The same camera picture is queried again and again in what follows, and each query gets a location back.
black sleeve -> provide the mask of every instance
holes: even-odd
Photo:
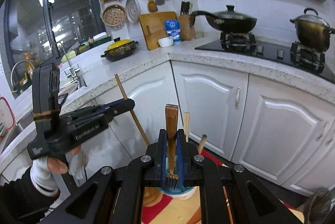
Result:
[[[48,211],[50,205],[59,197],[59,193],[55,197],[47,197],[37,191],[30,180],[30,169],[31,167],[26,170],[21,179],[0,187],[0,198],[6,209],[14,219],[24,224],[38,223],[44,218],[44,213]],[[42,210],[38,213],[20,218],[40,209]]]

window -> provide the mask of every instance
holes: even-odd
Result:
[[[98,0],[48,0],[46,6],[43,0],[6,0],[4,30],[9,67],[23,59],[33,61],[35,67],[60,63],[64,55],[60,43],[68,50],[105,31],[99,11]],[[31,82],[29,77],[24,81],[28,64],[16,68],[18,95]]]

gas stove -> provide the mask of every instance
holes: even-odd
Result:
[[[289,47],[256,41],[251,33],[221,33],[220,40],[195,49],[237,53],[270,60],[299,68],[335,84],[335,76],[325,63],[325,54],[309,49],[299,42],[294,42]]]

fork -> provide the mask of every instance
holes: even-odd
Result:
[[[175,190],[178,183],[178,175],[175,169],[175,145],[178,123],[178,105],[167,104],[165,106],[165,123],[167,133],[167,157],[169,160],[169,173],[165,175],[165,186],[167,189]]]

dark floor tile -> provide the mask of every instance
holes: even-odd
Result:
[[[198,145],[196,141],[189,139],[189,142],[195,145]],[[210,155],[217,158],[219,161],[224,163],[225,165],[229,166],[230,168],[234,166],[233,162],[230,162],[221,156],[217,155],[216,153],[208,150],[207,148],[204,148],[204,150],[209,153]],[[270,182],[262,177],[259,177],[258,175],[255,175],[255,177],[267,188],[269,191],[279,200],[281,200],[284,203],[287,203],[288,205],[292,206],[293,208],[299,207],[301,204],[303,204],[308,198],[305,196],[302,196],[300,194],[297,194],[291,190],[285,189],[279,185],[276,185],[273,182]]]

